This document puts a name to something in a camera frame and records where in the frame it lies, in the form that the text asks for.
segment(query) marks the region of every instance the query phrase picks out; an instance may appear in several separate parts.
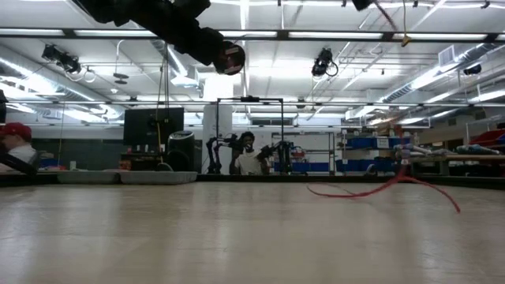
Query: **beige floor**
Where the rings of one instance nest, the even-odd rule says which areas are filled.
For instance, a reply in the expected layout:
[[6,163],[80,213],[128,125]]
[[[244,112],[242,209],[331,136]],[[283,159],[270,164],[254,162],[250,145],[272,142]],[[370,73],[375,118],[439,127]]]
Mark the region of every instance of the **beige floor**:
[[0,283],[505,283],[505,192],[448,191],[460,215],[417,185],[0,189]]

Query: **red wire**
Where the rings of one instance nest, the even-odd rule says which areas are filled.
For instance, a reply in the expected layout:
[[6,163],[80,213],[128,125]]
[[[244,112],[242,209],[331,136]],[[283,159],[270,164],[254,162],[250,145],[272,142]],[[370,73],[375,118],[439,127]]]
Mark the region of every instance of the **red wire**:
[[[403,142],[403,138],[402,138],[402,133],[401,132],[400,132],[400,139]],[[456,212],[458,212],[458,213],[461,212],[461,208],[459,207],[458,203],[456,203],[456,201],[452,198],[452,196],[449,195],[449,193],[445,192],[442,189],[437,188],[434,185],[429,184],[428,182],[419,181],[419,180],[417,180],[416,178],[413,178],[413,177],[407,177],[405,175],[405,172],[406,172],[406,167],[404,165],[402,165],[402,167],[400,168],[400,172],[398,173],[398,175],[396,177],[393,177],[392,179],[390,179],[389,181],[387,181],[385,184],[383,184],[380,187],[378,187],[376,189],[373,189],[373,190],[371,190],[369,192],[350,193],[350,194],[321,193],[321,192],[317,192],[317,191],[311,189],[308,185],[307,185],[307,189],[310,192],[312,192],[313,194],[317,195],[317,196],[325,196],[325,197],[330,197],[330,198],[361,198],[361,197],[367,197],[367,196],[371,196],[372,194],[379,193],[379,192],[381,192],[381,191],[389,188],[390,186],[399,183],[400,181],[410,181],[410,182],[413,182],[413,183],[417,183],[419,185],[428,186],[428,187],[430,187],[432,189],[435,189],[437,192],[440,192],[442,195],[444,195],[446,198],[449,199],[449,201],[454,206],[454,209],[456,210]]]

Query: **metal rod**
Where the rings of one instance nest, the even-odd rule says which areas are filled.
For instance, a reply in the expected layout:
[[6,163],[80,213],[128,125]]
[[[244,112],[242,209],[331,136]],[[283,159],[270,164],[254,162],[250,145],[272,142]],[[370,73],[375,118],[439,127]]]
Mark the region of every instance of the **metal rod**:
[[466,143],[470,145],[470,133],[468,129],[468,123],[466,123]]
[[215,138],[219,138],[219,102],[221,99],[217,99],[215,107]]
[[[279,102],[278,99],[260,99],[261,101],[269,102],[220,102],[219,105],[232,105],[232,106],[256,106],[261,107],[264,105],[279,107],[281,105],[287,107],[295,106],[326,106],[326,107],[366,107],[366,106],[376,106],[376,107],[505,107],[505,103],[377,103],[377,102],[359,102],[359,103],[341,103],[341,102],[326,102],[326,103],[298,103],[298,102]],[[175,101],[171,100],[171,103],[182,106],[207,106],[215,105],[216,102],[209,101]],[[28,103],[33,105],[58,105],[58,104],[78,104],[78,105],[97,105],[97,104],[108,104],[108,105],[138,105],[138,106],[155,106],[157,104],[164,104],[164,102],[158,101],[50,101],[50,100],[11,100],[7,105],[16,103]]]
[[284,99],[281,99],[281,141],[284,142]]

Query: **person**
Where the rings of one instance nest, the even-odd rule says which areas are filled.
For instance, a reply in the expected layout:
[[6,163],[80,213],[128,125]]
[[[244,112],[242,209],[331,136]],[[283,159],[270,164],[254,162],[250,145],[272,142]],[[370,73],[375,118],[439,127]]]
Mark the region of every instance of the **person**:
[[240,140],[244,145],[244,151],[235,159],[235,173],[241,175],[268,174],[270,167],[266,159],[259,160],[259,150],[254,150],[254,134],[242,133]]
[[[7,123],[2,130],[2,144],[7,150],[7,154],[20,159],[25,163],[30,163],[36,155],[32,148],[32,129],[19,122]],[[0,164],[0,172],[12,170],[10,167]]]

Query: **television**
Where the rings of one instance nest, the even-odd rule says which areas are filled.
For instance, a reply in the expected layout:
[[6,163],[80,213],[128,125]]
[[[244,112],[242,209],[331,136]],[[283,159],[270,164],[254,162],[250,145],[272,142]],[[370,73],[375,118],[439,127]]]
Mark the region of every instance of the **television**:
[[158,145],[158,123],[161,144],[168,136],[184,129],[184,108],[126,110],[124,145]]

